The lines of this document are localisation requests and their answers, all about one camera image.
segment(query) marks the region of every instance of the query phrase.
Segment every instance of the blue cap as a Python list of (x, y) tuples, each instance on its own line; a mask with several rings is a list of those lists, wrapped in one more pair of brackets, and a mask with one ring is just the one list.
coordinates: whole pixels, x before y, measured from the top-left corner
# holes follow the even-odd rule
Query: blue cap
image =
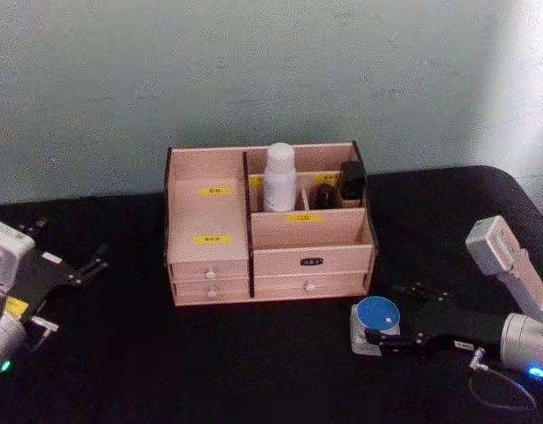
[(398, 325), (401, 314), (389, 299), (370, 296), (358, 303), (358, 318), (369, 329), (386, 331)]

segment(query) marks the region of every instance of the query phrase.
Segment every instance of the gray wall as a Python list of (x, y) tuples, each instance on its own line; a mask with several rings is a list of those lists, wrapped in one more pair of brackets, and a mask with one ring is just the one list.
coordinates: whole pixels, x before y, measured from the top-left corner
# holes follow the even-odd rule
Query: gray wall
[(0, 203), (159, 190), (168, 146), (356, 139), (371, 172), (491, 164), (543, 210), (519, 3), (0, 0)]

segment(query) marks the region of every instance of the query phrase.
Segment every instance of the green led light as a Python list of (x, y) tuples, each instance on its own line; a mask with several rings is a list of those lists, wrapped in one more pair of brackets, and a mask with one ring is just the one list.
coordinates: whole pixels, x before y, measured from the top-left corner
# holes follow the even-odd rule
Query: green led light
[(3, 373), (5, 371), (8, 371), (11, 365), (12, 363), (9, 360), (6, 360), (5, 362), (3, 362), (3, 365), (0, 366), (0, 372)]

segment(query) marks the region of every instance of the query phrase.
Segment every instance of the yellow sticker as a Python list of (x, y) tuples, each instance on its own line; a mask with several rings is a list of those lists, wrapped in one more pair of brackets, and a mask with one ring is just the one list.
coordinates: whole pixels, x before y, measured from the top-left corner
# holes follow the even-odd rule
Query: yellow sticker
[(9, 296), (6, 298), (6, 306), (4, 307), (4, 310), (19, 320), (22, 314), (25, 313), (28, 306), (29, 305), (25, 301), (11, 298)]
[(232, 242), (230, 236), (198, 236), (194, 238), (195, 245), (228, 245)]
[(338, 182), (338, 179), (340, 179), (340, 173), (339, 172), (333, 172), (329, 174), (315, 174), (313, 175), (313, 182), (315, 184), (330, 184), (331, 186), (335, 186)]
[(324, 216), (319, 214), (288, 214), (288, 223), (321, 223)]
[(207, 187), (199, 189), (199, 196), (226, 196), (232, 193), (229, 187)]
[(250, 175), (250, 186), (251, 187), (263, 187), (263, 176), (262, 175)]

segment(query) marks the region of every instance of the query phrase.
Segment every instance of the white bottle cap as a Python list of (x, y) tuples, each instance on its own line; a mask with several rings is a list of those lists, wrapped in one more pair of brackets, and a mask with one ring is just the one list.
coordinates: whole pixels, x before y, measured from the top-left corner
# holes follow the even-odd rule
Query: white bottle cap
[(275, 143), (268, 148), (268, 169), (276, 174), (295, 167), (295, 149), (287, 143)]

